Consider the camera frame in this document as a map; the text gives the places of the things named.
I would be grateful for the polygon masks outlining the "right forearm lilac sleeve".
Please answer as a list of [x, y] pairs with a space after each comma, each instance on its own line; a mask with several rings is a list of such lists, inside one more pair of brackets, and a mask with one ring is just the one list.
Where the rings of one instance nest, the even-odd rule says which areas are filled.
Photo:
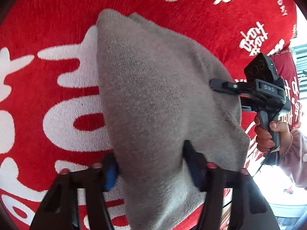
[[297, 187], [306, 190], [306, 136], [299, 129], [290, 132], [291, 142], [279, 166]]

